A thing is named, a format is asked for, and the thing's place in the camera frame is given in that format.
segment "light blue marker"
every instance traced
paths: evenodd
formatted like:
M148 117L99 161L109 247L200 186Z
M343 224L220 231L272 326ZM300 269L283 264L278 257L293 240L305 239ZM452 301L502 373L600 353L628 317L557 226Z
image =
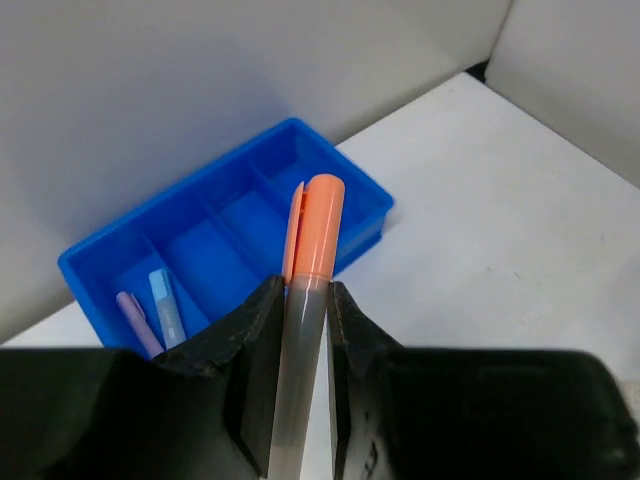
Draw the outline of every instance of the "light blue marker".
M162 268L155 270L149 274L149 282L160 318L164 344L169 350L186 340L176 299L169 283L169 275Z

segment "blue plastic container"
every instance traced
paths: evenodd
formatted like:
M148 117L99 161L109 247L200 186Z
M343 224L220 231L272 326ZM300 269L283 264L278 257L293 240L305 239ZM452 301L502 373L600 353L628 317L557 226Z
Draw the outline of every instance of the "blue plastic container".
M290 119L198 170L60 256L105 346L146 356L116 304L133 293L163 343L149 273L169 272L187 338L281 271L294 189L318 173L346 187L336 273L374 245L393 199L303 122Z

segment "white table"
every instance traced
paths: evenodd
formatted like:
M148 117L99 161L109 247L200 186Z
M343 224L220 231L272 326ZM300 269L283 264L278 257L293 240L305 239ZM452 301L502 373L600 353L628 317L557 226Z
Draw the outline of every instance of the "white table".
M396 339L581 348L640 378L639 190L466 74L339 148L397 200L339 277ZM99 341L72 304L10 343ZM331 478L324 345L302 478Z

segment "marker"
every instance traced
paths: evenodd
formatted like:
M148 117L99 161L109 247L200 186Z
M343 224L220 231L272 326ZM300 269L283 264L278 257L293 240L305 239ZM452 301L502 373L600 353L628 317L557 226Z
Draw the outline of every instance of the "marker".
M338 244L344 183L317 175L291 202L283 276L289 287L282 333L269 478L300 480L309 410Z
M155 270L149 274L149 282L153 299L156 302L158 318L160 318L164 344L169 350L186 340L176 299L169 282L169 275L162 268Z
M136 297L131 293L120 292L116 295L116 303L127 317L129 325L133 328L134 333L142 343L142 346L149 354L149 357L153 358L156 355L160 355L164 352L162 345L151 331L151 328L147 324L144 311Z

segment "white backdrop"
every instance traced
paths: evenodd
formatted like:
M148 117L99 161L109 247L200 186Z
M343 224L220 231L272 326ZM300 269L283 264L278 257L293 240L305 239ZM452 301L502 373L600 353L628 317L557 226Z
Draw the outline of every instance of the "white backdrop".
M640 2L517 0L487 83L640 186Z
M0 338L69 299L66 247L288 116L345 138L486 58L508 5L3 0Z

